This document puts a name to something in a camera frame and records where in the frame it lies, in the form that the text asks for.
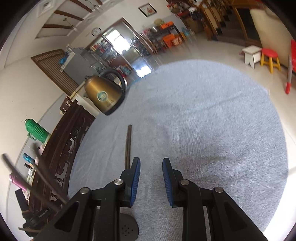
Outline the black utensil holder cup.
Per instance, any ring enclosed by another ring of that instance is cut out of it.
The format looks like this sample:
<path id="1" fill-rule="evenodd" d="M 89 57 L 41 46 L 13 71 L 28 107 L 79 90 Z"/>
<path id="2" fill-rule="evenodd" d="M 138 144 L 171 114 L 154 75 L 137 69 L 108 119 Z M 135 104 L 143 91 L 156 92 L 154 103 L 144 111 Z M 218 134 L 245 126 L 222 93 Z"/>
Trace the black utensil holder cup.
<path id="1" fill-rule="evenodd" d="M 139 228 L 136 220 L 128 214 L 121 213 L 119 216 L 120 241 L 136 241 Z"/>

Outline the dark carved wooden sideboard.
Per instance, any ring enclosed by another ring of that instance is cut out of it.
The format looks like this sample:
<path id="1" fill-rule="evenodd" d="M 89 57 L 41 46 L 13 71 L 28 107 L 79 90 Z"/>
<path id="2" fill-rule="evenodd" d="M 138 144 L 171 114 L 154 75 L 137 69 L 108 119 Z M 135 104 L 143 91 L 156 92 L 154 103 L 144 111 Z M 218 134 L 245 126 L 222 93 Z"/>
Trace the dark carved wooden sideboard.
<path id="1" fill-rule="evenodd" d="M 75 100 L 53 130 L 42 152 L 47 168 L 64 194 L 77 151 L 95 117 Z"/>

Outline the purple water bottle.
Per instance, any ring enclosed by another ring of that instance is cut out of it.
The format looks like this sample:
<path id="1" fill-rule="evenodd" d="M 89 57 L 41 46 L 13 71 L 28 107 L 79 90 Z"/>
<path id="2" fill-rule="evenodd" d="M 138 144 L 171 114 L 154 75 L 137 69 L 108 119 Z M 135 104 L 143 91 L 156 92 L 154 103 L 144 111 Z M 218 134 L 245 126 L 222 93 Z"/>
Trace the purple water bottle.
<path id="1" fill-rule="evenodd" d="M 20 179 L 15 174 L 11 173 L 9 175 L 9 179 L 10 179 L 11 183 L 13 183 L 17 187 L 21 188 L 23 191 L 27 191 L 26 187 L 22 184 Z"/>

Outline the small black bottle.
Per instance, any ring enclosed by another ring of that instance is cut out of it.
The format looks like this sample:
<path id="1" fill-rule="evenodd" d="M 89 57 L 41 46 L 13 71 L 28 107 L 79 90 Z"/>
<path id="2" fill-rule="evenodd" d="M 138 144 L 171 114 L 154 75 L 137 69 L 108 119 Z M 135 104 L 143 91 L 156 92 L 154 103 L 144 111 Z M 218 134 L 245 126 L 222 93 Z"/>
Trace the small black bottle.
<path id="1" fill-rule="evenodd" d="M 30 166 L 29 164 L 27 164 L 27 163 L 24 163 L 24 166 L 25 167 L 27 167 L 29 170 L 33 170 L 33 167 L 32 166 Z"/>

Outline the teal water bottle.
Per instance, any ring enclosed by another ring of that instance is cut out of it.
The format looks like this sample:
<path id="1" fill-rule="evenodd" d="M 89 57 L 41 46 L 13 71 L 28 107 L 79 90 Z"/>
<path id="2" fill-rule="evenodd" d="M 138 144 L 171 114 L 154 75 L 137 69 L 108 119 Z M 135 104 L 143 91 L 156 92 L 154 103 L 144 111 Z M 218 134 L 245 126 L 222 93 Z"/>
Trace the teal water bottle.
<path id="1" fill-rule="evenodd" d="M 35 160 L 31 156 L 29 156 L 27 153 L 23 153 L 23 158 L 30 164 L 35 163 Z"/>

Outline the light blue table cloth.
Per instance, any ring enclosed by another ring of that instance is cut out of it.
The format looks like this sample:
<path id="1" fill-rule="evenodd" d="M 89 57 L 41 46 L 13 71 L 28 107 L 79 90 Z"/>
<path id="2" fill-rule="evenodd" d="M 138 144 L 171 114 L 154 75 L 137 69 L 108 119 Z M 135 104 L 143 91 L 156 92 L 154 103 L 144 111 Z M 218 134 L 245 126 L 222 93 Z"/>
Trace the light blue table cloth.
<path id="1" fill-rule="evenodd" d="M 68 194 L 97 189 L 125 167 L 127 127 L 131 155 L 141 170 L 135 204 L 126 212 L 139 240 L 181 240 L 182 210 L 169 206 L 162 160 L 196 183 L 222 187 L 264 231 L 288 177 L 285 136 L 267 91 L 237 69 L 188 60 L 160 66 L 133 83 L 120 107 L 98 115 L 76 154 Z"/>

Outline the green thermos jug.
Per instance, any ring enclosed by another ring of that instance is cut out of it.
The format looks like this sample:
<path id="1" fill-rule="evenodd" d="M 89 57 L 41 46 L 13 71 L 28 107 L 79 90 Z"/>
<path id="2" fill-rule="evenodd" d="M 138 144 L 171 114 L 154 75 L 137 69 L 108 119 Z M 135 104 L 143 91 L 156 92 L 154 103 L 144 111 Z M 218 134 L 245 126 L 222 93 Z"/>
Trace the green thermos jug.
<path id="1" fill-rule="evenodd" d="M 26 119 L 25 127 L 26 131 L 28 132 L 28 137 L 34 141 L 40 141 L 41 143 L 46 144 L 51 136 L 47 130 L 45 130 L 33 119 Z"/>

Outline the gold electric kettle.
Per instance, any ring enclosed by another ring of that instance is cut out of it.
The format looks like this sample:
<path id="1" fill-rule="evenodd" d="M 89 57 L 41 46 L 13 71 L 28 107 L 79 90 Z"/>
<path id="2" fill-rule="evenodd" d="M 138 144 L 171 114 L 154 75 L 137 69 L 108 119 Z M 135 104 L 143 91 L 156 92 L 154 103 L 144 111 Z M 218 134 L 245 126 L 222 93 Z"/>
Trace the gold electric kettle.
<path id="1" fill-rule="evenodd" d="M 113 80 L 107 79 L 108 74 L 115 75 L 119 86 Z M 100 75 L 87 77 L 84 89 L 93 104 L 105 115 L 112 114 L 124 101 L 126 93 L 125 79 L 119 71 L 107 68 Z"/>

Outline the white chest freezer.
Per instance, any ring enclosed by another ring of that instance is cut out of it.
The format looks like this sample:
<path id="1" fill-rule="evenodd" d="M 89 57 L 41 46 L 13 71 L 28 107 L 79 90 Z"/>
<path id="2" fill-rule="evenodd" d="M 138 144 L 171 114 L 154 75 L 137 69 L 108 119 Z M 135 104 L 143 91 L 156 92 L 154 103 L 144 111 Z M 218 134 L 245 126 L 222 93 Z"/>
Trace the white chest freezer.
<path id="1" fill-rule="evenodd" d="M 77 101 L 79 105 L 83 106 L 86 111 L 92 114 L 95 118 L 99 115 L 99 109 L 93 104 L 88 95 L 86 94 L 85 81 L 83 81 L 78 88 L 71 94 L 70 99 Z"/>

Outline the wooden chair behind sideboard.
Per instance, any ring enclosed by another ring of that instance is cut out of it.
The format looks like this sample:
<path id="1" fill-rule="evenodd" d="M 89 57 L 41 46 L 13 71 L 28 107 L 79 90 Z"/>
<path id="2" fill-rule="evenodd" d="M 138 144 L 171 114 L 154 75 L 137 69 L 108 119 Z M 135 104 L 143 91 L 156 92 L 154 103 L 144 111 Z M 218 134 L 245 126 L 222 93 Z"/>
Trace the wooden chair behind sideboard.
<path id="1" fill-rule="evenodd" d="M 60 106 L 60 113 L 63 115 L 68 109 L 69 107 L 72 105 L 73 101 L 71 100 L 70 97 L 65 97 L 63 103 Z"/>

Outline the grey refrigerator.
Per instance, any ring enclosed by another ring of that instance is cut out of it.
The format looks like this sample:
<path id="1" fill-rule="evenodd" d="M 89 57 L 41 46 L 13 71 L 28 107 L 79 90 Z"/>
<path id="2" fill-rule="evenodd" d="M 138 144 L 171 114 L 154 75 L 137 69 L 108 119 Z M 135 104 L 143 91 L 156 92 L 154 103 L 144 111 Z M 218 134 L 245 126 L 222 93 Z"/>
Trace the grey refrigerator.
<path id="1" fill-rule="evenodd" d="M 86 49 L 74 48 L 61 66 L 61 71 L 81 84 L 87 76 L 99 75 L 97 64 L 98 61 Z"/>

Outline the red white toy bat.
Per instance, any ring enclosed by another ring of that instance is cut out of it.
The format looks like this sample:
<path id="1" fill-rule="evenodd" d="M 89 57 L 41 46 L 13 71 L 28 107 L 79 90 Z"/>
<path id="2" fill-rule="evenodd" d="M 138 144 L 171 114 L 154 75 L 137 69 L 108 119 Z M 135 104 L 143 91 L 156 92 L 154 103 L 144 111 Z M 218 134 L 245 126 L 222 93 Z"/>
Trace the red white toy bat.
<path id="1" fill-rule="evenodd" d="M 288 72 L 287 72 L 287 85 L 285 88 L 285 93 L 290 93 L 290 88 L 292 85 L 292 72 L 295 72 L 295 59 L 296 59 L 296 42 L 294 39 L 291 40 L 291 51 L 288 56 Z"/>

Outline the white small stool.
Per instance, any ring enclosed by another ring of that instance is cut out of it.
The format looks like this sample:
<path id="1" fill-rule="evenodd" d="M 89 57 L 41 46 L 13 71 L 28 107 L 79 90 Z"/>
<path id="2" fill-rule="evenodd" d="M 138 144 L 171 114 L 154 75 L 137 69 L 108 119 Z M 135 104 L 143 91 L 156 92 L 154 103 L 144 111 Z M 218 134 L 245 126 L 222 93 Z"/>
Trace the white small stool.
<path id="1" fill-rule="evenodd" d="M 255 45 L 248 46 L 242 49 L 244 54 L 244 63 L 246 66 L 250 66 L 252 69 L 255 68 L 255 64 L 261 60 L 262 48 Z"/>

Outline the dark wooden side table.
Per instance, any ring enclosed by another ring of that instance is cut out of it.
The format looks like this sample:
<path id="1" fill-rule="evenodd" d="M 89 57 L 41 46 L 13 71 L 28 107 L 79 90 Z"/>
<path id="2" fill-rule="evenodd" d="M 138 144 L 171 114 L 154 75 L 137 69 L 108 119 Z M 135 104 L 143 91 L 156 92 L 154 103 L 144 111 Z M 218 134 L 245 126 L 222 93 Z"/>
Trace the dark wooden side table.
<path id="1" fill-rule="evenodd" d="M 184 42 L 182 34 L 175 25 L 170 25 L 164 29 L 159 28 L 156 32 L 150 28 L 145 37 L 151 43 L 155 54 L 165 52 L 166 49 L 170 49 Z"/>

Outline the red and yellow stool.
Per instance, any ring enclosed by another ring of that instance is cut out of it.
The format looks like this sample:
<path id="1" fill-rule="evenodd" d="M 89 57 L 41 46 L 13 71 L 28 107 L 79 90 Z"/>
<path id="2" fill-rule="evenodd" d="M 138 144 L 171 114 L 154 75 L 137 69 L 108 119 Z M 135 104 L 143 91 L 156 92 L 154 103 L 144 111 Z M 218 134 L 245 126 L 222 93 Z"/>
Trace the red and yellow stool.
<path id="1" fill-rule="evenodd" d="M 273 74 L 273 69 L 277 68 L 281 71 L 279 56 L 276 51 L 272 49 L 262 48 L 260 66 L 268 65 L 269 71 Z"/>

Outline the orange box on table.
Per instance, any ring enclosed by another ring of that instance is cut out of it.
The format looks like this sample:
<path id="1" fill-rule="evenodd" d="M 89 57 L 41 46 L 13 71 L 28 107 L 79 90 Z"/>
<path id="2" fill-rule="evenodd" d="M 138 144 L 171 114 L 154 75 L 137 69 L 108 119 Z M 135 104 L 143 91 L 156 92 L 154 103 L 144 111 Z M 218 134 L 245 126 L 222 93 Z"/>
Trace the orange box on table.
<path id="1" fill-rule="evenodd" d="M 172 25 L 174 25 L 174 22 L 173 21 L 170 21 L 170 22 L 166 22 L 166 23 L 161 24 L 160 25 L 160 28 L 161 29 L 166 29 L 166 28 L 168 28 L 168 27 L 170 27 Z"/>

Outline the round wall clock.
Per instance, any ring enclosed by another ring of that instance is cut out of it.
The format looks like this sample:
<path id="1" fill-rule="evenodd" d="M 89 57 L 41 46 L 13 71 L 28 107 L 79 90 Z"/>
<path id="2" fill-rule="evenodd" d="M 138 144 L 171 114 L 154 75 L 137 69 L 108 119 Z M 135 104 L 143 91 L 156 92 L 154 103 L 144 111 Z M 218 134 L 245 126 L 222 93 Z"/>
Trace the round wall clock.
<path id="1" fill-rule="evenodd" d="M 101 34 L 102 30 L 99 27 L 94 28 L 91 31 L 93 37 L 98 37 Z"/>

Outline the framed wall picture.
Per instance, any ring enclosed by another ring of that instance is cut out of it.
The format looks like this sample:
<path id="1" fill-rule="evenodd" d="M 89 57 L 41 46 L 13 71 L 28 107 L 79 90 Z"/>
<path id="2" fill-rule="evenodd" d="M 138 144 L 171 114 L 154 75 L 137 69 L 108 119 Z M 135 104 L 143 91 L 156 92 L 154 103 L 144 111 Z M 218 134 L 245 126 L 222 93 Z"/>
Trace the framed wall picture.
<path id="1" fill-rule="evenodd" d="M 155 8 L 150 3 L 140 6 L 138 9 L 145 15 L 146 18 L 157 13 Z"/>

